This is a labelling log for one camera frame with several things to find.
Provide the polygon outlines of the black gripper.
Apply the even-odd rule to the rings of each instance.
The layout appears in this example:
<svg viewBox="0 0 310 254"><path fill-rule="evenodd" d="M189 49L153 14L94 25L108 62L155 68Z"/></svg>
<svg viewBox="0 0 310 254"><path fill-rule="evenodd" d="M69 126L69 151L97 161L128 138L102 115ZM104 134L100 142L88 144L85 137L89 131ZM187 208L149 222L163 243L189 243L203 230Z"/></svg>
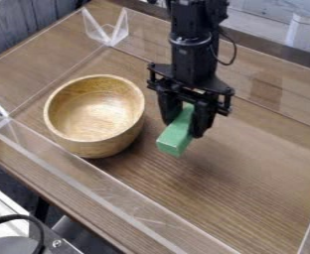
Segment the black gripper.
<svg viewBox="0 0 310 254"><path fill-rule="evenodd" d="M219 36L204 33L184 38L169 35L171 62L150 63L146 87L157 94L161 120L169 125L183 109L193 105L189 133L201 138L216 114L231 113L233 89L216 77Z"/></svg>

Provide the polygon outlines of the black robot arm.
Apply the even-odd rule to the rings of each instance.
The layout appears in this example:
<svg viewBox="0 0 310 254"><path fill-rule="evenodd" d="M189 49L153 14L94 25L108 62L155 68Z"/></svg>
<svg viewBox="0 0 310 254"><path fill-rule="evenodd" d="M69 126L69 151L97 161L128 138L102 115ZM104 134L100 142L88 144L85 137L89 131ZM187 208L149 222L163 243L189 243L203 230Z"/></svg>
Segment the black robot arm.
<svg viewBox="0 0 310 254"><path fill-rule="evenodd" d="M216 115L231 113L233 88L216 75L220 22L228 17L227 0L165 0L171 18L168 42L171 61L146 67L146 87L156 91L163 122L171 124L193 106L188 134L200 138L212 127Z"/></svg>

